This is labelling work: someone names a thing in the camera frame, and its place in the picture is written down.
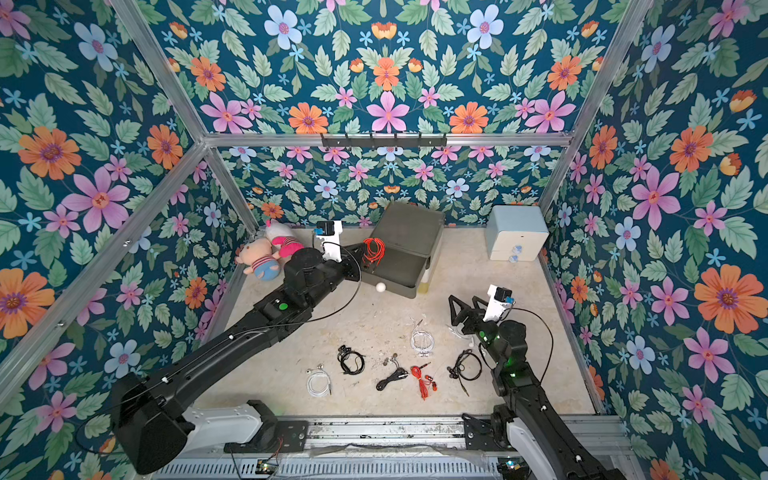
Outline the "red wired earphones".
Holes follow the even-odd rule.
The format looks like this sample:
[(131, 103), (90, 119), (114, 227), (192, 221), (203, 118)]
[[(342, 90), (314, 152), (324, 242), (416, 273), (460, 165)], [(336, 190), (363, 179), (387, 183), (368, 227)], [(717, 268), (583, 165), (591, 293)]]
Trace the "red wired earphones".
[(438, 386), (434, 378), (425, 373), (425, 368), (429, 363), (423, 365), (413, 365), (410, 367), (410, 374), (418, 381), (419, 395), (422, 400), (426, 400), (431, 393), (438, 390)]
[(365, 253), (364, 261), (371, 266), (377, 266), (386, 255), (386, 244), (380, 238), (372, 237), (363, 241)]

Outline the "grey top drawer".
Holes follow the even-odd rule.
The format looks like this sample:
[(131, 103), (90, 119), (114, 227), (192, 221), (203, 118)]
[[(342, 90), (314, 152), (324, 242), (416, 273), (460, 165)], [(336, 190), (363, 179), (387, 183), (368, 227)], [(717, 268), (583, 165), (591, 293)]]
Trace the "grey top drawer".
[(364, 283), (383, 284), (386, 292), (414, 299), (431, 265), (430, 257), (386, 246), (386, 255), (374, 272), (362, 273)]

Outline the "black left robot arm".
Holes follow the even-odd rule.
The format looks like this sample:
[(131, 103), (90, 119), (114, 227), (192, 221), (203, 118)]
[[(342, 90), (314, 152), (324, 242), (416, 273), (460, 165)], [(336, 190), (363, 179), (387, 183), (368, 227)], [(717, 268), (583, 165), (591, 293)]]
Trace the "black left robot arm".
[(343, 248), (326, 260), (303, 248), (284, 266), (281, 286), (240, 321), (193, 353), (145, 379), (129, 373), (111, 390), (110, 424), (135, 471), (151, 474), (171, 463), (202, 434), (190, 407), (245, 361), (312, 321), (314, 309), (344, 281), (360, 282), (366, 247)]

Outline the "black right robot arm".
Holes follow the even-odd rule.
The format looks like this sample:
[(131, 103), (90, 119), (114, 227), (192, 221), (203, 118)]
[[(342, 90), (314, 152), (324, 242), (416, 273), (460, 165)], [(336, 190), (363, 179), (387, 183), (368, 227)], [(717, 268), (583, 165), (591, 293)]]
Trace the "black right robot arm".
[(491, 378), (503, 403), (490, 417), (494, 442), (521, 454), (536, 479), (623, 479), (587, 451), (552, 406), (527, 360), (527, 326), (508, 317), (513, 307), (494, 298), (468, 304), (451, 295), (448, 302), (451, 325), (476, 337), (495, 362)]

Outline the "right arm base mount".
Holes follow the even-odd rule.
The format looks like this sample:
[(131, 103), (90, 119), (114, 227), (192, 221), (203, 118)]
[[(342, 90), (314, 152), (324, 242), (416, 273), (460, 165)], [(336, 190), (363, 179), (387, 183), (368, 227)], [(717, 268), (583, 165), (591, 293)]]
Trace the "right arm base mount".
[(468, 413), (461, 415), (465, 448), (473, 451), (508, 451), (511, 445), (500, 430), (500, 424), (490, 418), (480, 418)]

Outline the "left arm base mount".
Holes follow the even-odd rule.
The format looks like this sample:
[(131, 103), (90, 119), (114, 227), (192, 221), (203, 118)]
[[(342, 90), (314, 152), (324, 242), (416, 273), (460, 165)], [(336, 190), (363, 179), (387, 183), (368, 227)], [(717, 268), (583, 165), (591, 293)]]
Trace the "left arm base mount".
[(308, 438), (308, 421), (278, 417), (260, 400), (249, 400), (247, 405), (259, 414), (262, 424), (247, 442), (227, 443), (224, 446), (226, 453), (297, 453), (304, 450)]

